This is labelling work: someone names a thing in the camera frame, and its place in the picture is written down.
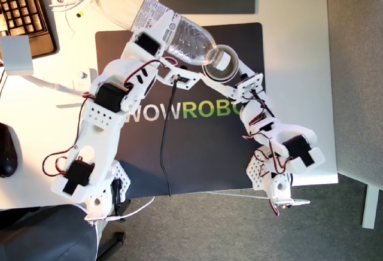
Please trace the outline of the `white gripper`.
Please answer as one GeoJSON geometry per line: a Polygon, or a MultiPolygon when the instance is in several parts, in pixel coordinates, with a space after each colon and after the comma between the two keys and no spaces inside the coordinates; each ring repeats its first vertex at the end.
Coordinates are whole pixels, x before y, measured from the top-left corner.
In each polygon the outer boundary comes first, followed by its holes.
{"type": "Polygon", "coordinates": [[[180,15],[167,11],[149,31],[134,33],[126,43],[121,58],[129,60],[159,60],[165,45],[170,44],[180,23],[180,15]]]}
{"type": "Polygon", "coordinates": [[[243,101],[250,100],[254,98],[254,95],[258,95],[263,90],[262,73],[255,73],[243,61],[238,62],[238,72],[243,80],[236,84],[236,89],[218,83],[207,76],[201,76],[200,79],[211,89],[234,101],[237,101],[239,98],[243,101]]]}

